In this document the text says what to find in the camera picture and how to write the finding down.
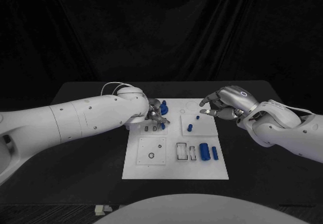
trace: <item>blue object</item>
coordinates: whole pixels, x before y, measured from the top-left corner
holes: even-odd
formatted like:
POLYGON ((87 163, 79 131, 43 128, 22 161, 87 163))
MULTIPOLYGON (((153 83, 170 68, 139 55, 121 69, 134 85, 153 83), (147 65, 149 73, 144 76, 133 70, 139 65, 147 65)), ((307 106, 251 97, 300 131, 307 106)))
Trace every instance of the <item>blue object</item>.
POLYGON ((189 125, 188 131, 191 132, 193 128, 193 125, 189 125))
POLYGON ((215 146, 212 147, 212 152, 214 152, 214 160, 219 160, 215 146))
POLYGON ((160 113, 165 115, 169 112, 169 107, 166 106, 166 101, 160 104, 160 113))
POLYGON ((201 144, 201 158, 202 160, 211 160, 211 152, 209 152, 209 146, 206 143, 201 144))

